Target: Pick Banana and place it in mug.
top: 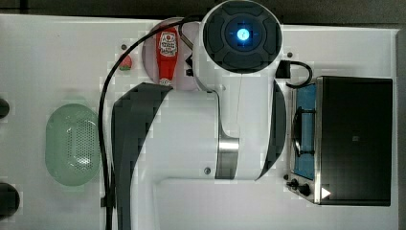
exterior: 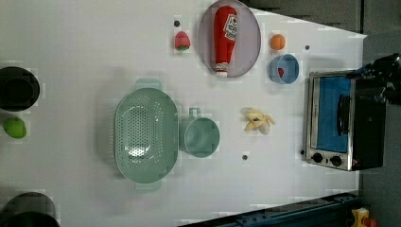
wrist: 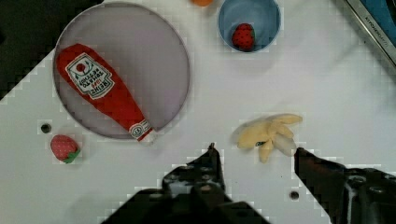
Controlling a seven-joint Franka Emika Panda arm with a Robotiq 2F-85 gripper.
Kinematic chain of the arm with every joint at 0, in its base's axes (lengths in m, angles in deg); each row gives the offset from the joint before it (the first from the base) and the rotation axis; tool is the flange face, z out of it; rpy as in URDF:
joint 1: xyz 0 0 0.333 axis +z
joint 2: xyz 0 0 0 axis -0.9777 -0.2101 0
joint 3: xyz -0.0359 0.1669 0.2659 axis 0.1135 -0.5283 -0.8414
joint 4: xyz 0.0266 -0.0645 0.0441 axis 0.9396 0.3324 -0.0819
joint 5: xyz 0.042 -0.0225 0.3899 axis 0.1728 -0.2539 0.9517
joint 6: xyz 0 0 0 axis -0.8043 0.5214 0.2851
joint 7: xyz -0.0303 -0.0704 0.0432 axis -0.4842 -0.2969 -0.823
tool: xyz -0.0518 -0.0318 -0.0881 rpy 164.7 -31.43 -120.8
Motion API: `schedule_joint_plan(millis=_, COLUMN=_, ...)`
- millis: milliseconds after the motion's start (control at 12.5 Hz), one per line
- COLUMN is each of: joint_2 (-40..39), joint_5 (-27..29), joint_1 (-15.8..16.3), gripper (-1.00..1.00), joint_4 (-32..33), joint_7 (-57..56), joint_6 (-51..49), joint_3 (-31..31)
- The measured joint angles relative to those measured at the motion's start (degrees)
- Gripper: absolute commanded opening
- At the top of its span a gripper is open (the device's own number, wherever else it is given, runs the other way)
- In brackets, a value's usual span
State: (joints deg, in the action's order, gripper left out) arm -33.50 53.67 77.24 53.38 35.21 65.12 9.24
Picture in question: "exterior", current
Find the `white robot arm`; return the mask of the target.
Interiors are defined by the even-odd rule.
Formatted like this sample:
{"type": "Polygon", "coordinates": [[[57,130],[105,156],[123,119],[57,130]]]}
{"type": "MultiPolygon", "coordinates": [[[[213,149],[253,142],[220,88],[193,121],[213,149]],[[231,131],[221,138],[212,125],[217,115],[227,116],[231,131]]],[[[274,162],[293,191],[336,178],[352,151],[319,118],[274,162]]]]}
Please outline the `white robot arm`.
{"type": "Polygon", "coordinates": [[[401,102],[399,53],[368,63],[351,71],[346,77],[356,81],[356,95],[359,98],[393,105],[401,102]]]}

